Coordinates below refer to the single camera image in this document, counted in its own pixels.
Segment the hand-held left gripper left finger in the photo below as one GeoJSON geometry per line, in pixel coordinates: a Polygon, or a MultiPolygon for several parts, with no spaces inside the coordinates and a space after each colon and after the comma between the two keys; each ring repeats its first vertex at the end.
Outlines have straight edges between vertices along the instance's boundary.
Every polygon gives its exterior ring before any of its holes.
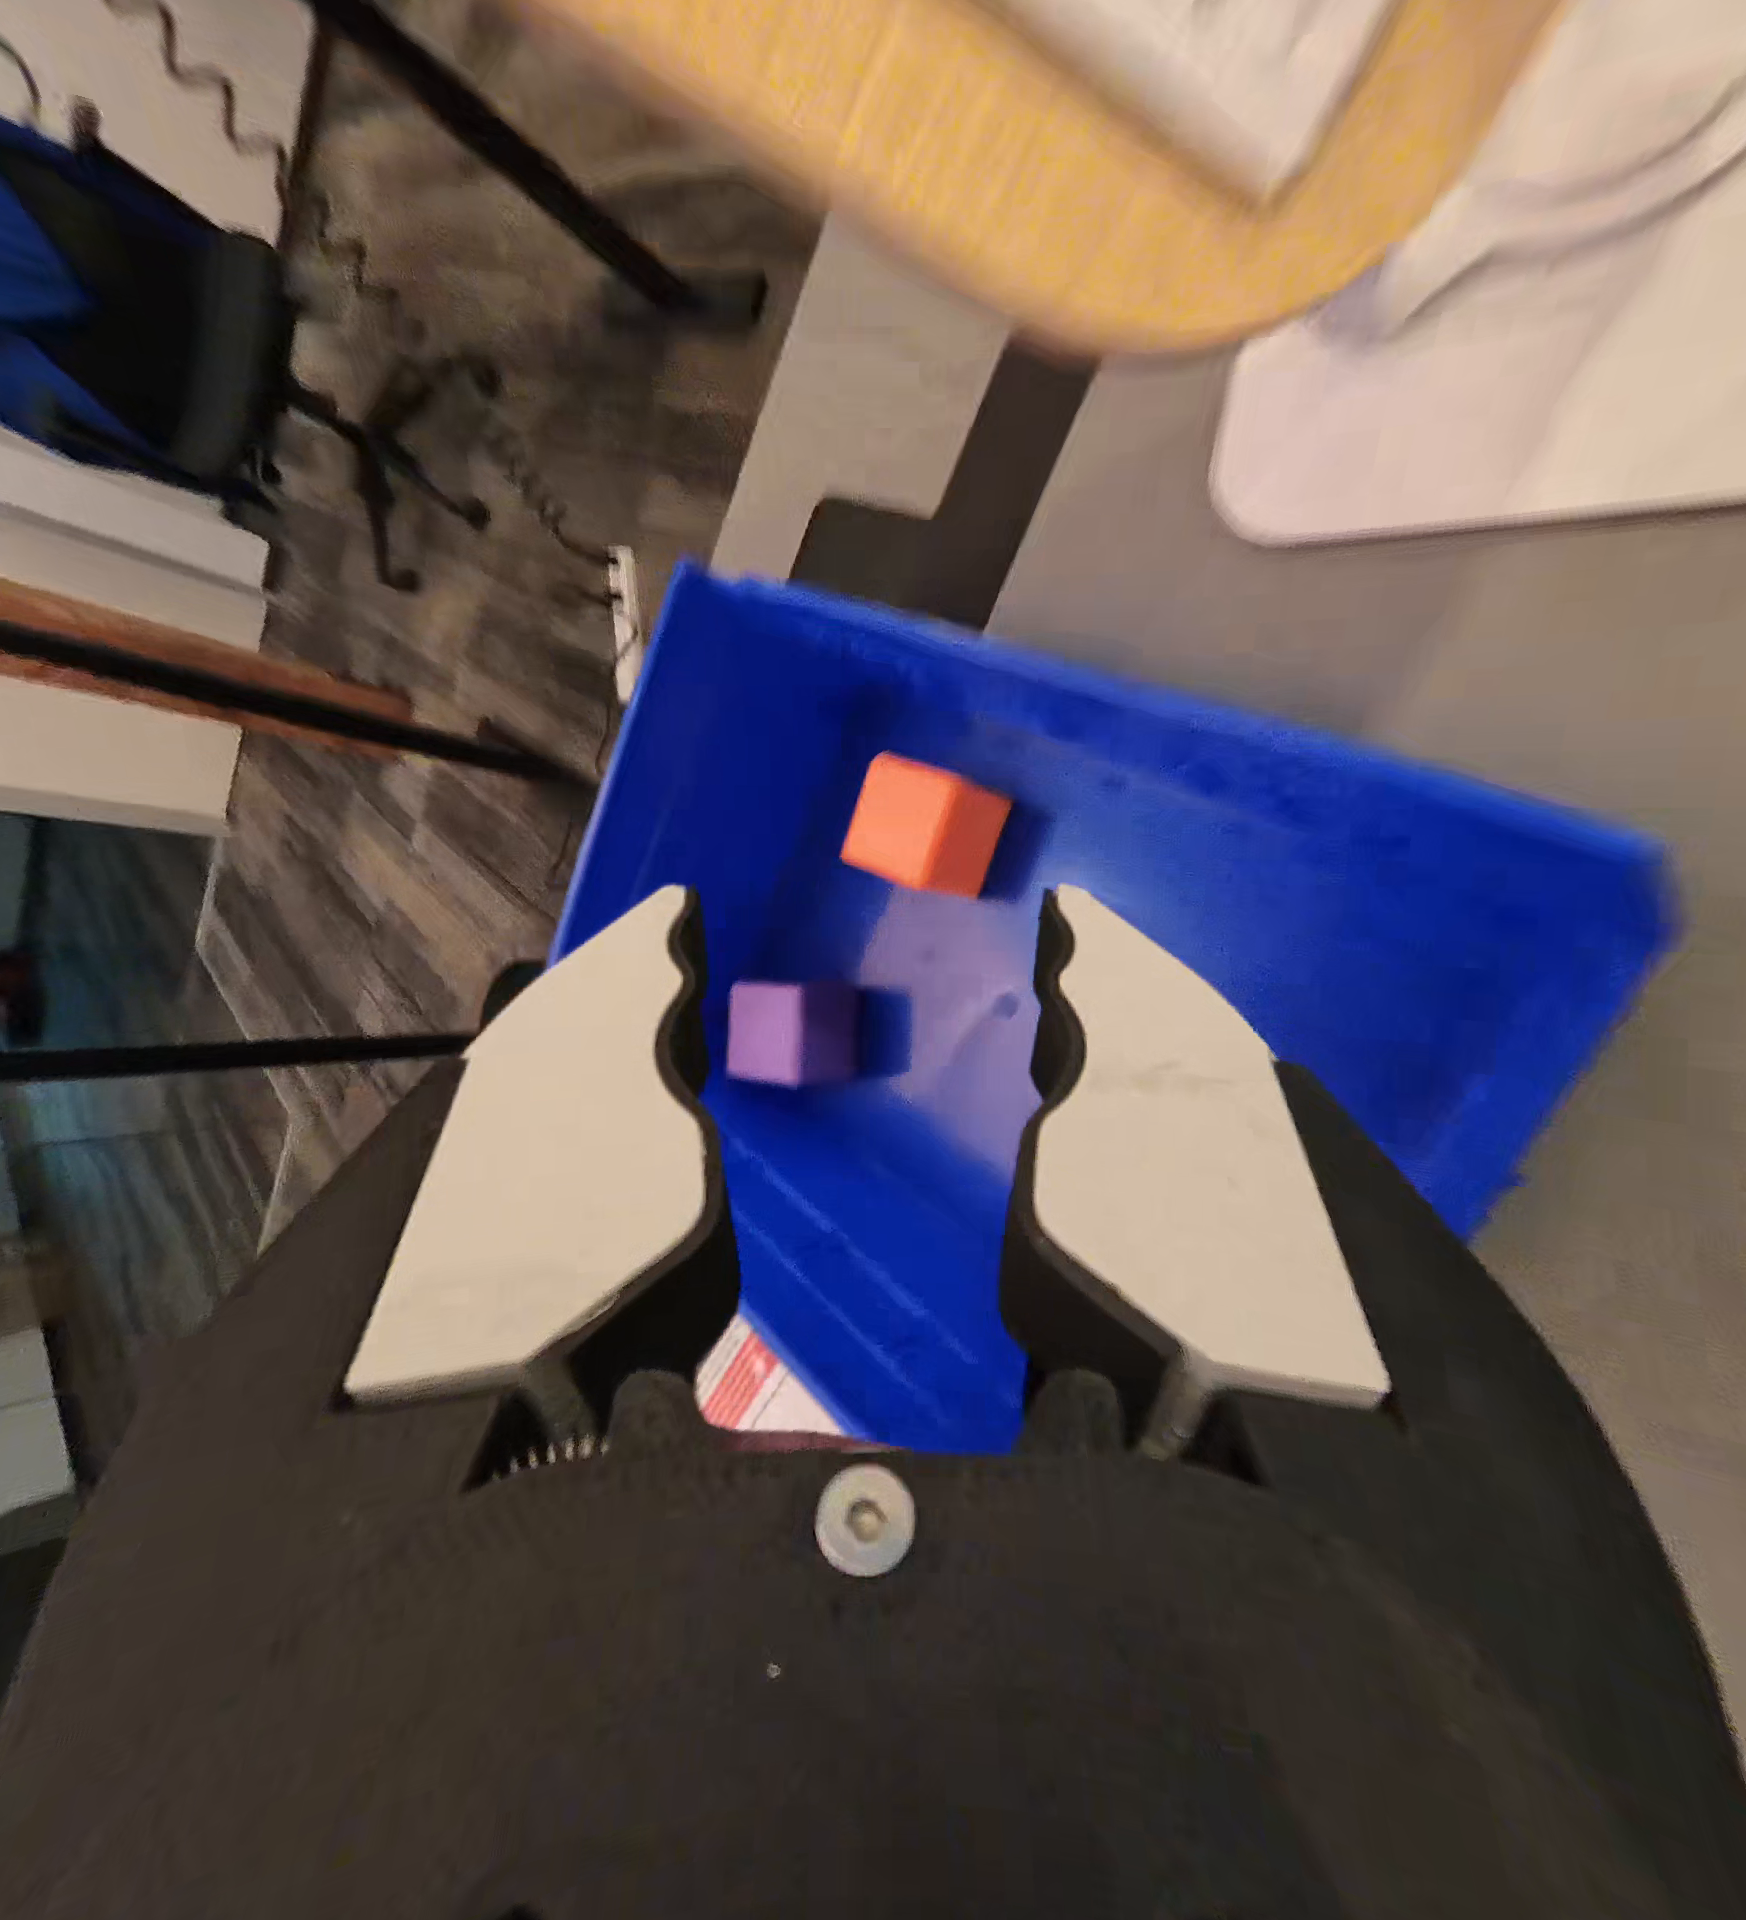
{"type": "Polygon", "coordinates": [[[494,1396],[545,1440],[709,1438],[698,1373],[741,1309],[741,1244],[702,968],[701,898],[664,885],[478,1029],[348,1404],[494,1396]]]}

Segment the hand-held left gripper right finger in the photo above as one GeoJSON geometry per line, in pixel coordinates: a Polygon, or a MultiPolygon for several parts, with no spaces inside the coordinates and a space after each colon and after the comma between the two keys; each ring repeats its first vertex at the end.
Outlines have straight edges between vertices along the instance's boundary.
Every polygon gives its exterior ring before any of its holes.
{"type": "Polygon", "coordinates": [[[1001,1253],[1030,1390],[1106,1382],[1152,1458],[1183,1454],[1221,1396],[1384,1410],[1388,1367],[1271,1043],[1077,885],[1040,901],[1034,994],[1001,1253]]]}

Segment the purple cube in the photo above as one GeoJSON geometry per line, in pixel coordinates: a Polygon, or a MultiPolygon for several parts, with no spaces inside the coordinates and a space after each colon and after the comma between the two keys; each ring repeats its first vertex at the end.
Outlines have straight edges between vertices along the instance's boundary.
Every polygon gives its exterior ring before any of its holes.
{"type": "Polygon", "coordinates": [[[726,999],[726,1074],[751,1087],[833,1087],[858,1071],[861,994],[841,982],[746,979],[726,999]]]}

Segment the blue plastic bin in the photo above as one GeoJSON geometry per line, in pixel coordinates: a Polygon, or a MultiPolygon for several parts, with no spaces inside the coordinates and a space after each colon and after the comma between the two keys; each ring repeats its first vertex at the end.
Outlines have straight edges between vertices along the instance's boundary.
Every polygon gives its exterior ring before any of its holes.
{"type": "Polygon", "coordinates": [[[701,898],[743,1312],[855,1435],[1004,1451],[999,1308],[1034,1109],[1037,912],[1071,882],[1313,1068],[1473,1237],[1676,941],[1636,829],[942,622],[681,566],[549,958],[654,887],[701,898]],[[1013,799],[982,898],[838,860],[902,755],[1013,799]],[[858,1071],[726,1074],[738,982],[861,994],[858,1071]]]}

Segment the orange cube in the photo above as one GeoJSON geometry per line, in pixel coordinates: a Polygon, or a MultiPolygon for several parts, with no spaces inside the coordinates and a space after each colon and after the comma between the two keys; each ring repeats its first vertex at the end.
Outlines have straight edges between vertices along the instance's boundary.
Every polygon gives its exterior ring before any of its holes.
{"type": "Polygon", "coordinates": [[[875,755],[838,860],[915,892],[982,898],[1013,799],[946,768],[875,755]]]}

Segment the grey desk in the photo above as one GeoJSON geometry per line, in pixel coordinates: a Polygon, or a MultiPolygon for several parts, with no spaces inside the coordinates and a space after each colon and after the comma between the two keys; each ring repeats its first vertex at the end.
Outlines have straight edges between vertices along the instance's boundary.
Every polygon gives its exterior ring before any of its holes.
{"type": "Polygon", "coordinates": [[[1685,939],[1482,1260],[1693,1596],[1746,1755],[1746,512],[1262,551],[1207,491],[1228,358],[1106,366],[989,631],[1624,820],[1685,939]]]}

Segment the laminated paper sheet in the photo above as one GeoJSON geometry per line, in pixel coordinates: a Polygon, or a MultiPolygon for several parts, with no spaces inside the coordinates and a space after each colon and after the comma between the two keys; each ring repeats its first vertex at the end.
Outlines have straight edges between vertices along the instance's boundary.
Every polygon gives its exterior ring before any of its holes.
{"type": "Polygon", "coordinates": [[[875,1451],[872,1440],[836,1423],[746,1312],[734,1312],[701,1360],[695,1396],[701,1418],[726,1451],[841,1458],[875,1451]]]}

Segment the black office chair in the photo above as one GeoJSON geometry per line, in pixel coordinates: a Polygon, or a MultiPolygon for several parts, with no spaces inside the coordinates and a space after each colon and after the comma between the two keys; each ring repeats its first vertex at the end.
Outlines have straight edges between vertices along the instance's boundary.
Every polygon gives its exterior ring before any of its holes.
{"type": "Polygon", "coordinates": [[[401,440],[443,368],[401,368],[367,420],[298,380],[298,305],[269,242],[212,223],[97,141],[50,152],[0,145],[0,181],[82,301],[69,321],[19,329],[62,380],[22,405],[38,446],[223,508],[269,508],[274,436],[298,413],[352,447],[375,569],[401,593],[420,576],[389,552],[398,478],[476,532],[490,524],[486,501],[443,491],[401,440]]]}

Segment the white stand with wooden board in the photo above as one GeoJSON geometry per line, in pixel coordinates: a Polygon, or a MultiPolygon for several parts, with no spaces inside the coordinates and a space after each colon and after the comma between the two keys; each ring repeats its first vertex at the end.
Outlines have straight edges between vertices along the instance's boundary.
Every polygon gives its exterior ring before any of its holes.
{"type": "Polygon", "coordinates": [[[1746,508],[1746,3],[511,3],[1330,546],[1746,508]]]}

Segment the wooden post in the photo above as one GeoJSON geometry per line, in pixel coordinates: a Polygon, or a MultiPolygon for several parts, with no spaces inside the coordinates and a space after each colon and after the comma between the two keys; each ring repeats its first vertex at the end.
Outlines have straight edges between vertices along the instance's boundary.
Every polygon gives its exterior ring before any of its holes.
{"type": "Polygon", "coordinates": [[[403,692],[5,579],[0,680],[293,739],[354,739],[362,724],[415,718],[403,692]]]}

